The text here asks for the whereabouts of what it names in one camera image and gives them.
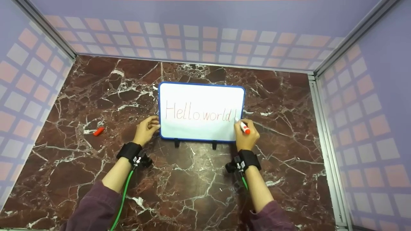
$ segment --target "whiteboard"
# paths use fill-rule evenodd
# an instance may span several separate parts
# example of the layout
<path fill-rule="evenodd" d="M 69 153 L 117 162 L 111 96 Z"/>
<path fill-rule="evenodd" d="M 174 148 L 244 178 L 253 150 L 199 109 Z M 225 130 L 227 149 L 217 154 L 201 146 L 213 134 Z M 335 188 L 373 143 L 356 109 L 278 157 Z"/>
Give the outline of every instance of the whiteboard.
<path fill-rule="evenodd" d="M 162 82 L 160 135 L 164 139 L 235 141 L 245 89 L 240 86 Z"/>

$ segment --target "hand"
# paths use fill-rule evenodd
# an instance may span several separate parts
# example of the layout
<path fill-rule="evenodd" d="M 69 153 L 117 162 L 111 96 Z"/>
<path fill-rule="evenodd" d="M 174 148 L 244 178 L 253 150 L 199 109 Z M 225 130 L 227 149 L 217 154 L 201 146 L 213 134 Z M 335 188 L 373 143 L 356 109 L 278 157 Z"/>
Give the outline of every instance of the hand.
<path fill-rule="evenodd" d="M 144 146 L 150 141 L 154 132 L 160 128 L 160 122 L 157 115 L 149 116 L 137 125 L 136 135 L 134 136 L 133 143 Z"/>
<path fill-rule="evenodd" d="M 250 134 L 245 134 L 240 127 L 240 121 L 234 124 L 234 130 L 236 132 L 236 145 L 237 151 L 242 150 L 252 150 L 257 140 L 260 138 L 260 134 L 254 127 L 252 120 L 242 119 L 244 123 L 250 128 Z"/>

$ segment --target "checkered pattern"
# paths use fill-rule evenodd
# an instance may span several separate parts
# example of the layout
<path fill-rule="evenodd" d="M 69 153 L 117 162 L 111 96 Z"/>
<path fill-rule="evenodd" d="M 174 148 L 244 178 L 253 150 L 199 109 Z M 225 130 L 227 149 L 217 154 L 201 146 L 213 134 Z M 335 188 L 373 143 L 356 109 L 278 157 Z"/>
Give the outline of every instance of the checkered pattern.
<path fill-rule="evenodd" d="M 343 40 L 102 18 L 46 18 L 78 53 L 130 58 L 314 70 Z"/>
<path fill-rule="evenodd" d="M 22 29 L 15 43 L 0 57 L 4 57 L 0 60 L 1 210 L 72 61 L 32 22 L 27 22 L 27 28 Z"/>
<path fill-rule="evenodd" d="M 411 224 L 411 183 L 359 45 L 320 78 L 325 114 L 353 223 Z"/>

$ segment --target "marble surface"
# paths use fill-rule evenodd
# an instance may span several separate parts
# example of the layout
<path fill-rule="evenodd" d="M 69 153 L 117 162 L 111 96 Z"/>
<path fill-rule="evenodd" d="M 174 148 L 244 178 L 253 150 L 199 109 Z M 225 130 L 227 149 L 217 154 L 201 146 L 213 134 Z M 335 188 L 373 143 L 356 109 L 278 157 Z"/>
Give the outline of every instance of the marble surface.
<path fill-rule="evenodd" d="M 332 204 L 305 74 L 80 56 L 0 213 L 0 227 L 57 230 L 104 177 L 136 125 L 157 113 L 161 81 L 242 85 L 254 152 L 274 198 L 300 230 L 334 230 Z M 106 130 L 98 137 L 92 132 Z M 147 146 L 117 230 L 246 230 L 248 192 L 224 165 L 229 145 Z"/>

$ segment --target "blue whiteboard frame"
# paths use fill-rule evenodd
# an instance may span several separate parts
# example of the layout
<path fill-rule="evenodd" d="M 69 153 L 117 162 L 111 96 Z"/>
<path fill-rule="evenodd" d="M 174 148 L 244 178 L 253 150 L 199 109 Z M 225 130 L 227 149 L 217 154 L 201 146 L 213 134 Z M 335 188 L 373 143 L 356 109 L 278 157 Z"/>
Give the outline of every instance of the blue whiteboard frame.
<path fill-rule="evenodd" d="M 242 108 L 241 108 L 241 118 L 242 118 L 242 112 L 244 111 L 244 101 L 245 101 L 245 94 L 246 94 L 245 88 L 242 87 L 242 86 L 227 86 L 227 85 L 204 84 L 204 83 L 179 83 L 179 82 L 167 82 L 167 81 L 165 81 L 165 82 L 161 82 L 158 85 L 158 119 L 159 119 L 160 124 L 161 124 L 161 106 L 160 106 L 160 95 L 161 94 L 160 94 L 160 89 L 161 89 L 161 85 L 163 83 L 180 84 L 180 85 L 219 86 L 219 87 L 225 87 L 225 88 L 242 88 L 244 90 L 244 97 L 242 98 Z M 163 134 L 162 134 L 161 128 L 160 128 L 160 137 L 162 139 L 166 139 L 166 140 L 176 139 L 176 137 L 164 137 Z M 177 138 L 177 139 L 182 140 L 182 141 L 206 141 L 206 142 L 214 141 L 214 140 L 203 140 L 203 139 L 180 139 L 180 138 Z M 216 141 L 219 142 L 219 143 L 232 143 L 232 142 L 235 142 L 235 141 L 219 141 L 219 140 L 216 140 Z"/>

